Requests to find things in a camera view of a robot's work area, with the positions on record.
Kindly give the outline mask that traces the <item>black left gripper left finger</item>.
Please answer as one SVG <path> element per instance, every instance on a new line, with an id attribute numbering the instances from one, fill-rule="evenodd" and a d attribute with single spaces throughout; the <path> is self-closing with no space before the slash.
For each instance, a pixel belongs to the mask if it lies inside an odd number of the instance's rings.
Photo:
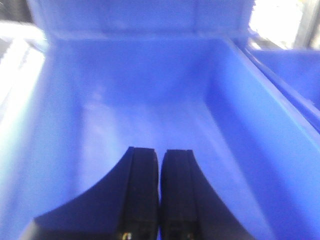
<path id="1" fill-rule="evenodd" d="M 152 148 L 129 147 L 100 181 L 35 217 L 22 240 L 155 240 L 159 165 Z"/>

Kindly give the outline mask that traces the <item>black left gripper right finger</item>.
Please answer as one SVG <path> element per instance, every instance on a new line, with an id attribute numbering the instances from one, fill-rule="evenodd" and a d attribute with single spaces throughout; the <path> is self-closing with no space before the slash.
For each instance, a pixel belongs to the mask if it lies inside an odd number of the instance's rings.
<path id="1" fill-rule="evenodd" d="M 200 169 L 192 150 L 167 150 L 161 169 L 163 240 L 253 240 Z"/>

